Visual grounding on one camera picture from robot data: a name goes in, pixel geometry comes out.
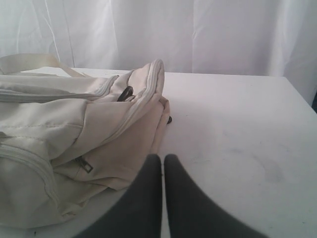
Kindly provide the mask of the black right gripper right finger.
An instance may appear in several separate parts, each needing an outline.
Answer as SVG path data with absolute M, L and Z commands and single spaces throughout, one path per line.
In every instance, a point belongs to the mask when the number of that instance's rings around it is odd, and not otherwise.
M 264 238 L 213 202 L 191 179 L 178 157 L 164 159 L 165 195 L 172 238 Z

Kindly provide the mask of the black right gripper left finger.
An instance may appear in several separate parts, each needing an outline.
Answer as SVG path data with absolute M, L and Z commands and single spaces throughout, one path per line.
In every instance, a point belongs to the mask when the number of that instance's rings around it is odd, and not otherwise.
M 161 160 L 150 154 L 123 196 L 77 237 L 159 238 L 161 221 Z

